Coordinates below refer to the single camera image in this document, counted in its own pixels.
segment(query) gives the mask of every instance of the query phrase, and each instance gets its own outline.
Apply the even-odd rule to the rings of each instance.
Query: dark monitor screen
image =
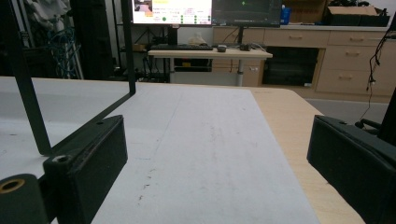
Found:
[[[210,26],[212,0],[132,0],[133,24]]]
[[[212,25],[279,27],[282,0],[213,0]]]

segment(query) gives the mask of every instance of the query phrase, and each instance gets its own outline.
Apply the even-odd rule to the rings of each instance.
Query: computer mouse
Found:
[[[225,45],[218,45],[217,49],[218,49],[218,52],[223,53],[223,52],[225,52],[225,50],[227,49],[227,46],[225,46]]]

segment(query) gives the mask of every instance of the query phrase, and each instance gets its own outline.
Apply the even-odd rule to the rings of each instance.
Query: drawer handle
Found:
[[[348,81],[350,81],[352,78],[353,78],[352,75],[344,75],[344,74],[341,74],[341,75],[338,76],[338,79],[348,80]]]
[[[302,35],[290,35],[289,36],[290,39],[303,39]]]
[[[361,54],[360,51],[350,52],[349,50],[346,52],[347,56],[359,56]]]
[[[353,37],[352,36],[349,39],[350,39],[350,41],[353,41],[353,42],[361,42],[364,40],[364,37],[363,36],[362,37]]]

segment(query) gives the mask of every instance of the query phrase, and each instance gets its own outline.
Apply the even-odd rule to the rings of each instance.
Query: computer desk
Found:
[[[35,78],[34,84],[52,144],[128,91],[124,82]],[[307,162],[313,117],[320,113],[295,92],[148,83],[137,83],[136,87],[136,95],[112,113],[125,117],[129,160],[93,223],[159,223],[159,220],[161,223],[191,223],[189,218],[203,223],[226,220],[229,220],[226,223],[254,223],[254,218],[259,223],[279,223],[273,219],[263,221],[276,215],[293,220],[287,223],[302,223],[307,219],[305,223],[316,223],[311,208],[306,207],[308,204],[320,223],[363,223]],[[46,158],[35,148],[12,77],[0,77],[0,93],[3,105],[0,107],[0,179],[20,173],[40,177],[43,175],[41,163]],[[263,133],[267,130],[265,122],[271,132],[269,135]],[[183,150],[197,146],[202,152]],[[257,146],[261,149],[250,155],[244,153]],[[270,146],[275,147],[275,152],[283,153],[261,152]],[[231,151],[230,154],[224,151],[206,154],[217,148]],[[277,168],[266,170],[267,162]],[[261,172],[251,173],[255,167],[271,178],[261,176]],[[287,177],[273,175],[278,170],[285,172]],[[265,186],[273,178],[275,182],[279,178],[290,184],[279,187],[289,188],[293,193],[286,191],[278,195],[277,189],[273,189],[279,202],[257,200],[265,195],[274,196],[268,194],[268,189],[256,188],[256,185]],[[242,197],[235,204],[235,198],[227,196]],[[285,207],[279,207],[282,201]],[[265,209],[261,202],[267,204]],[[287,207],[304,212],[293,214],[295,211],[288,211]]]
[[[170,59],[170,82],[175,83],[175,58],[189,59],[235,59],[239,60],[236,86],[241,87],[244,75],[245,60],[265,60],[272,58],[273,55],[261,49],[252,49],[251,51],[243,51],[239,49],[227,49],[225,52],[213,50],[150,50],[148,55],[155,58]]]

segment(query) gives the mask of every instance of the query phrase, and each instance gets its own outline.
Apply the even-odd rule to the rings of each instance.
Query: keyboard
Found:
[[[210,46],[201,45],[153,45],[153,50],[212,50]]]

